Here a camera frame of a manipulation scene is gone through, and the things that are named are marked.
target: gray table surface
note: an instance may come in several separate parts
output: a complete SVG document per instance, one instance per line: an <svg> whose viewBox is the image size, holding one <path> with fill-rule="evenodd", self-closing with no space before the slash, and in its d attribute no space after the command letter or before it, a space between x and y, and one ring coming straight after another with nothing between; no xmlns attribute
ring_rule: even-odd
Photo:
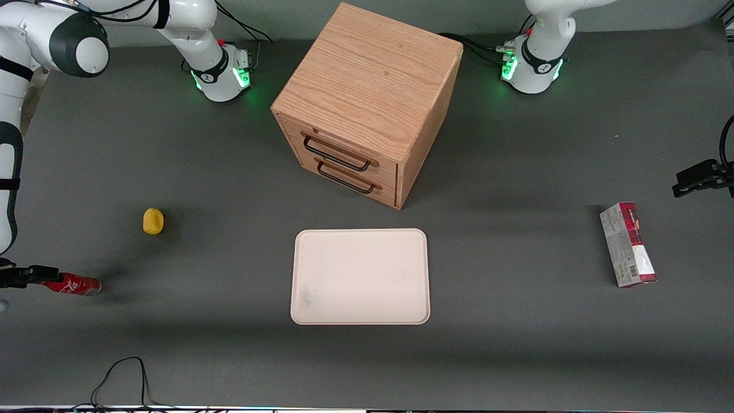
<svg viewBox="0 0 734 413"><path fill-rule="evenodd" d="M670 190L717 156L734 112L720 24L580 34L541 96L466 54L401 212L298 166L269 105L309 45L263 44L254 88L226 104L172 48L49 79L7 257L104 290L0 291L0 403L88 401L137 355L179 405L734 409L734 200ZM619 201L638 203L657 284L614 284L597 214ZM158 237L140 228L148 207L166 214ZM429 322L294 324L296 235L382 227L428 235ZM101 402L137 403L136 368Z"/></svg>

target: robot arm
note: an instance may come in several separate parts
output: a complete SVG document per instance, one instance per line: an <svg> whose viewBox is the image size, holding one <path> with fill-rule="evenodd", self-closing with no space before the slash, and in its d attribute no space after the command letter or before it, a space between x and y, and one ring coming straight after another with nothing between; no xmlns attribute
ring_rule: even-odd
<svg viewBox="0 0 734 413"><path fill-rule="evenodd" d="M133 0L81 2L92 10L106 12L125 8ZM145 17L138 21L126 21L142 15ZM212 101L229 101L250 86L250 58L247 51L231 45L220 45L211 33L217 21L214 0L146 0L104 17L107 19L106 24L158 29L189 63L197 87Z"/></svg>
<svg viewBox="0 0 734 413"><path fill-rule="evenodd" d="M210 31L217 19L214 0L0 0L0 255L17 234L21 108L33 72L43 66L78 77L102 74L109 44L98 18L158 29L212 101L231 100L250 86L247 51L220 44Z"/></svg>
<svg viewBox="0 0 734 413"><path fill-rule="evenodd" d="M521 35L505 42L518 50L508 57L502 79L523 93L541 93L556 80L563 64L563 53L576 34L576 20L571 14L605 6L616 0L525 0L537 18L531 35Z"/></svg>

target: red and white box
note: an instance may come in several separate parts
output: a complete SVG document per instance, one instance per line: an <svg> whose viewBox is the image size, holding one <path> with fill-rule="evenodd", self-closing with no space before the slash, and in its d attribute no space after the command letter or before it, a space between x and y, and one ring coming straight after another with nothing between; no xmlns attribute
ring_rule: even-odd
<svg viewBox="0 0 734 413"><path fill-rule="evenodd" d="M600 215L609 247L614 274L620 288L655 282L653 264L647 255L642 237L637 207L634 202L620 202Z"/></svg>

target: yellow sponge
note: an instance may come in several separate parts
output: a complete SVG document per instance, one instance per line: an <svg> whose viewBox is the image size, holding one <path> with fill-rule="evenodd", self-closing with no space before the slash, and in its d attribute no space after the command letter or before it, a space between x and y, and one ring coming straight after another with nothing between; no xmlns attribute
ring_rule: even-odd
<svg viewBox="0 0 734 413"><path fill-rule="evenodd" d="M148 208L142 216L142 230L146 234L158 235L163 231L163 212Z"/></svg>

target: black metal handle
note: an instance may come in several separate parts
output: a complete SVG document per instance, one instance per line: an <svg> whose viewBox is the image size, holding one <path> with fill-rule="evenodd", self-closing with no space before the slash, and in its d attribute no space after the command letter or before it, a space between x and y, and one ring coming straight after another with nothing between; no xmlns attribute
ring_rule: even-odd
<svg viewBox="0 0 734 413"><path fill-rule="evenodd" d="M322 166L324 166L324 163L323 162L319 162L319 166L316 167L316 170L321 174L321 176L325 176L326 178L331 179L332 181L334 181L334 182L336 182L338 184L342 184L345 187L348 187L350 190L355 190L355 191L357 191L359 193L362 193L364 195L369 195L369 194L372 193L372 191L374 191L374 184L371 184L369 186L369 189L364 190L364 189L358 187L357 185L350 184L347 181L344 181L343 179L339 179L339 178L337 178L336 176L334 176L334 175L332 175L330 173L326 173L326 172L322 171L321 170L321 167Z"/></svg>
<svg viewBox="0 0 734 413"><path fill-rule="evenodd" d="M329 161L336 162L336 163L338 163L341 166L344 166L344 167L349 168L351 170L355 170L357 172L364 172L365 170L367 170L367 168L369 168L369 161L365 161L365 165L363 167L358 167L356 165L352 165L349 162L343 161L343 160L341 160L341 159L339 159L337 157L333 157L333 156L327 154L324 151L320 151L320 150L318 150L316 148L312 148L312 147L310 147L308 145L308 143L311 141L311 137L308 136L308 135L306 135L306 134L304 134L304 136L306 136L306 138L303 140L303 145L306 147L307 150L309 150L309 152L313 152L313 153L315 153L317 155L320 155L320 156L328 159Z"/></svg>

